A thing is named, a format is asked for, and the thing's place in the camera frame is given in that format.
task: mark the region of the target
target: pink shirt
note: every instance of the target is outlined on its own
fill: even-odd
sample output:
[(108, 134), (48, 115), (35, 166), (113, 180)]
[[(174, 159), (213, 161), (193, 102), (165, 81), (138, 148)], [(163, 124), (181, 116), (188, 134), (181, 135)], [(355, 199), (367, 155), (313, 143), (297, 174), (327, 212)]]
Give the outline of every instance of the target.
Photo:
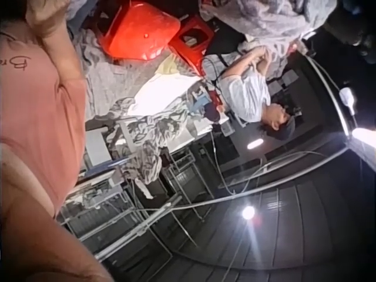
[(60, 81), (26, 25), (0, 34), (1, 143), (31, 170), (58, 211), (85, 146), (84, 80)]

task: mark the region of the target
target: hand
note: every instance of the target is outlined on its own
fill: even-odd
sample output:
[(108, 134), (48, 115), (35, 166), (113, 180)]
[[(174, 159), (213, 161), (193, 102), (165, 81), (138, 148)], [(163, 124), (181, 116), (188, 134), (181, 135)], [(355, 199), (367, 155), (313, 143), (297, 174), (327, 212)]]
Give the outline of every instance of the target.
[(27, 0), (26, 21), (35, 35), (51, 36), (60, 26), (66, 25), (65, 13), (70, 0)]
[(268, 49), (265, 50), (264, 60), (270, 64), (271, 63), (271, 53)]
[(255, 58), (259, 58), (265, 55), (266, 47), (265, 46), (258, 46), (253, 48), (251, 51), (248, 52), (247, 55), (253, 56)]

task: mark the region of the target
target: light bulb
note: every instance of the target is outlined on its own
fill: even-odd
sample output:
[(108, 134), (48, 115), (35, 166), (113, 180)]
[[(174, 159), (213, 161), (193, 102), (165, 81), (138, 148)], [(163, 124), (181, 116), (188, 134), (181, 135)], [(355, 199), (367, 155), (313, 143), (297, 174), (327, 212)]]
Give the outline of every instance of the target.
[(343, 105), (348, 107), (352, 116), (355, 115), (354, 105), (355, 105), (355, 97), (352, 90), (349, 87), (342, 88), (340, 90), (340, 97), (342, 100)]
[(376, 131), (366, 128), (355, 128), (352, 136), (376, 149)]
[(247, 206), (244, 208), (243, 212), (241, 215), (243, 216), (244, 219), (250, 220), (254, 217), (254, 214), (256, 213), (254, 207), (252, 206)]
[(259, 139), (255, 140), (255, 141), (252, 141), (251, 143), (249, 143), (248, 146), (247, 146), (247, 149), (248, 150), (252, 150), (252, 149), (260, 146), (262, 143), (264, 143), (264, 139), (259, 138)]

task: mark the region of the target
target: black hair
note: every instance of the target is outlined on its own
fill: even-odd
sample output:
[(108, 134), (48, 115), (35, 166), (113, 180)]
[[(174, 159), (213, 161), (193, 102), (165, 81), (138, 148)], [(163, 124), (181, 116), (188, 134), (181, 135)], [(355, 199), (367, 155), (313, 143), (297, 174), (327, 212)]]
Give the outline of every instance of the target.
[(0, 22), (24, 20), (26, 15), (26, 0), (1, 0)]
[(289, 118), (286, 123), (280, 125), (279, 130), (274, 130), (270, 125), (261, 125), (260, 129), (265, 132), (267, 136), (277, 140), (287, 140), (295, 131), (295, 118), (293, 116)]
[(220, 113), (213, 103), (208, 103), (204, 106), (204, 117), (214, 123), (218, 123), (221, 119)]

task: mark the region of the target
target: white cloth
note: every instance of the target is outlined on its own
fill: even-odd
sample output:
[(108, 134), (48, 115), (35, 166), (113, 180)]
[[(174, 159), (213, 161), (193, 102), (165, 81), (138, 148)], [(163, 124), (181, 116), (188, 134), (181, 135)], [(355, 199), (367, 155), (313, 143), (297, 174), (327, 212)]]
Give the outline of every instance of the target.
[(220, 78), (218, 86), (231, 110), (246, 122), (261, 121), (263, 105), (270, 105), (265, 77), (250, 67), (242, 76)]

